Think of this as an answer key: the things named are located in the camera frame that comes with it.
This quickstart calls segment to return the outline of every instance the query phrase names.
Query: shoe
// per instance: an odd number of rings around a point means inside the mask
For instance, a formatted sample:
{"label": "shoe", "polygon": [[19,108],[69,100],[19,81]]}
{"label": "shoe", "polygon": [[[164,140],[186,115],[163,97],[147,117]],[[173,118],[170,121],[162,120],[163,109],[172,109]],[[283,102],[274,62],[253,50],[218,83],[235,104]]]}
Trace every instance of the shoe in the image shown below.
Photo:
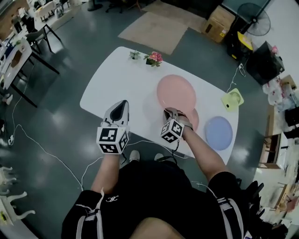
{"label": "shoe", "polygon": [[137,150],[133,150],[130,154],[130,162],[133,160],[140,161],[140,153]]}
{"label": "shoe", "polygon": [[11,95],[9,98],[7,98],[6,104],[10,105],[11,101],[13,100],[13,95]]}
{"label": "shoe", "polygon": [[155,160],[155,161],[158,161],[158,159],[163,158],[163,157],[164,157],[164,155],[161,154],[161,153],[159,153],[159,154],[156,154],[154,160]]}

